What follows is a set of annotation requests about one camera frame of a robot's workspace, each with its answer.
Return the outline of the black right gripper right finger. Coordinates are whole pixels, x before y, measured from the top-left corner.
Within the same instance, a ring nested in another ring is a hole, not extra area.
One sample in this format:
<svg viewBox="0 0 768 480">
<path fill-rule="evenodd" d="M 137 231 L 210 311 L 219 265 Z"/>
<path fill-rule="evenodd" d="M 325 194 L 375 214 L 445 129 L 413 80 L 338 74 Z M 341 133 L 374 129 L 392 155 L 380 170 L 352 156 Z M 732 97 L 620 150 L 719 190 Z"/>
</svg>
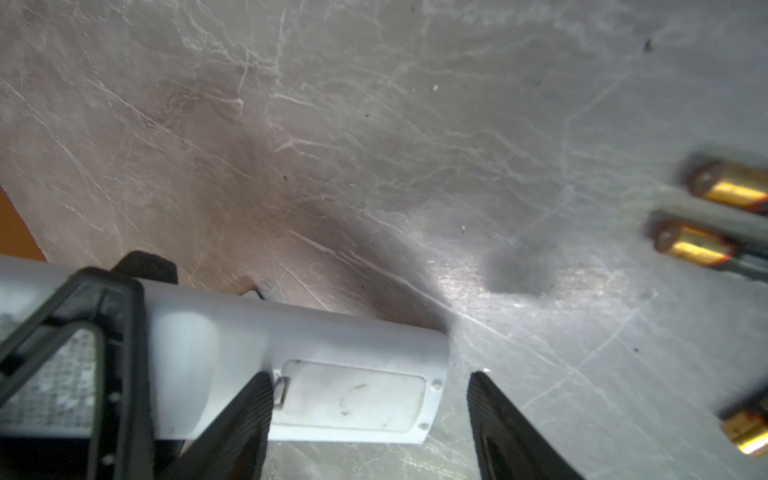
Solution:
<svg viewBox="0 0 768 480">
<path fill-rule="evenodd" d="M 486 373 L 472 373 L 466 398 L 483 479 L 583 479 Z"/>
</svg>

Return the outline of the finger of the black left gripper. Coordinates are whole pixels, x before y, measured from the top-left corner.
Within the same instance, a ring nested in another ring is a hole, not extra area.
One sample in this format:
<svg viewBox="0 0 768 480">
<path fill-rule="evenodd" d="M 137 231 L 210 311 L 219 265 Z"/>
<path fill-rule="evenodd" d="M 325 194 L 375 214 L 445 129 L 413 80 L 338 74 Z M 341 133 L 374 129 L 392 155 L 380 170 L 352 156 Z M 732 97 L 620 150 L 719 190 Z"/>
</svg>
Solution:
<svg viewBox="0 0 768 480">
<path fill-rule="evenodd" d="M 95 400 L 86 478 L 151 479 L 154 438 L 144 288 L 87 267 L 70 275 L 1 344 L 7 403 L 77 332 L 94 337 Z"/>
<path fill-rule="evenodd" d="M 179 284 L 178 270 L 174 262 L 139 250 L 127 253 L 111 271 L 137 279 Z"/>
</svg>

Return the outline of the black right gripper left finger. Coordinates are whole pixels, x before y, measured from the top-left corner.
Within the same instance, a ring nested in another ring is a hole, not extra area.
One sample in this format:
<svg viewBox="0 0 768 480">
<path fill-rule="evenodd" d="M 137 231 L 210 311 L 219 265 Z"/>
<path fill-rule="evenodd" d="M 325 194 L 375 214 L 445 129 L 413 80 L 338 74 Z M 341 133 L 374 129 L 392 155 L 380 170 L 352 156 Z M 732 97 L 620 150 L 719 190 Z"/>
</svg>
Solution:
<svg viewBox="0 0 768 480">
<path fill-rule="evenodd" d="M 272 378 L 259 372 L 161 479 L 259 479 L 274 408 Z"/>
</svg>

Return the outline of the white remote control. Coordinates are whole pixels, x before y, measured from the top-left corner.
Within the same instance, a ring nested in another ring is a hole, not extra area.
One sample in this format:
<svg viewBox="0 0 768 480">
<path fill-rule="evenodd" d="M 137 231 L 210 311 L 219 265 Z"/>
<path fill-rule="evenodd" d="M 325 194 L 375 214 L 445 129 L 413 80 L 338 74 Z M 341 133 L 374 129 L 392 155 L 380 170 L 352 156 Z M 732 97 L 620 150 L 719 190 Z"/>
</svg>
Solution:
<svg viewBox="0 0 768 480">
<path fill-rule="evenodd" d="M 258 372 L 276 382 L 269 437 L 423 442 L 450 346 L 436 330 L 145 281 L 154 433 L 199 437 Z"/>
</svg>

